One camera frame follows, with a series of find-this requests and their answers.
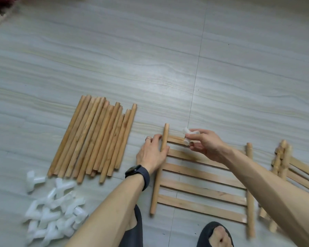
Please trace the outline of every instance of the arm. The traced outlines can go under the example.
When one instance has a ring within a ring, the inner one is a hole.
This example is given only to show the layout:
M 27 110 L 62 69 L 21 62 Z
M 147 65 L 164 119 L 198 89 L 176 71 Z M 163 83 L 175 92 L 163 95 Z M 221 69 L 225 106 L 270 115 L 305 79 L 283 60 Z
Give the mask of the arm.
M 169 150 L 169 147 L 166 147 L 159 152 L 160 137 L 160 134 L 156 134 L 152 141 L 146 139 L 136 156 L 137 164 L 146 168 L 150 175 L 165 162 Z M 96 208 L 66 246 L 118 246 L 143 187 L 144 179 L 141 174 L 127 177 Z
M 186 137 L 200 143 L 190 149 L 226 165 L 297 246 L 309 246 L 309 194 L 223 143 L 214 132 L 194 130 L 201 134 Z

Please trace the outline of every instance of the black slipper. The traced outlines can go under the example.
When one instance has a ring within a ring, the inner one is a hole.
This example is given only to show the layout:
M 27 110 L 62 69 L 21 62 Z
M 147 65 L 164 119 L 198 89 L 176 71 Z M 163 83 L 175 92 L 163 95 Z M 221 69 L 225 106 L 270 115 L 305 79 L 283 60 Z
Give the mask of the black slipper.
M 225 228 L 222 224 L 213 221 L 207 224 L 201 231 L 199 239 L 198 239 L 197 247 L 213 247 L 212 245 L 210 245 L 210 242 L 208 241 L 208 239 L 210 238 L 210 236 L 212 236 L 214 229 L 218 226 L 222 226 L 225 229 L 225 231 L 227 232 L 228 236 L 231 239 L 231 245 L 234 246 L 231 235 L 229 231 L 227 230 L 227 228 Z

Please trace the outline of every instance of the smartwatch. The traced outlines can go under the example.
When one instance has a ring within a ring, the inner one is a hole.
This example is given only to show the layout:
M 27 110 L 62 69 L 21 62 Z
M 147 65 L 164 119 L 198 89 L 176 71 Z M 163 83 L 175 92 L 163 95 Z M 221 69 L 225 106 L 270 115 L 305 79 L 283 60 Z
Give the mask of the smartwatch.
M 150 183 L 150 175 L 148 173 L 148 170 L 145 169 L 143 166 L 141 165 L 132 166 L 125 172 L 125 178 L 127 178 L 128 176 L 137 174 L 137 173 L 141 174 L 144 178 L 144 188 L 142 190 L 144 191 Z

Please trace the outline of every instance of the hand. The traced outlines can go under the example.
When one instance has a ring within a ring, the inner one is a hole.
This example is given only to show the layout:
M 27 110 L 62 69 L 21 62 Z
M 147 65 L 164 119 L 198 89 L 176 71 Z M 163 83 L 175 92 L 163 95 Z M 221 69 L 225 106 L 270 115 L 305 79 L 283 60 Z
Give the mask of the hand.
M 136 163 L 147 169 L 150 175 L 165 162 L 169 151 L 168 145 L 162 152 L 159 151 L 160 138 L 161 134 L 156 134 L 152 140 L 147 138 L 136 155 Z
M 200 134 L 185 135 L 187 139 L 200 141 L 190 143 L 190 149 L 192 151 L 200 152 L 210 160 L 223 163 L 222 155 L 229 146 L 225 144 L 215 132 L 205 129 L 190 129 L 190 131 L 200 132 Z

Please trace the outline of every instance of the forearm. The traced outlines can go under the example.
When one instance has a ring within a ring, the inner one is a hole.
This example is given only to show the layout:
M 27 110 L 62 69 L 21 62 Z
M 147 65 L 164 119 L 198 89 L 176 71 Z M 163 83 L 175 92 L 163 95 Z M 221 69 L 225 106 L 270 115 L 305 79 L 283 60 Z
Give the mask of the forearm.
M 118 246 L 143 187 L 141 174 L 127 177 L 97 207 L 66 246 Z
M 272 219 L 298 246 L 309 246 L 309 194 L 272 174 L 232 148 L 223 164 L 243 183 Z

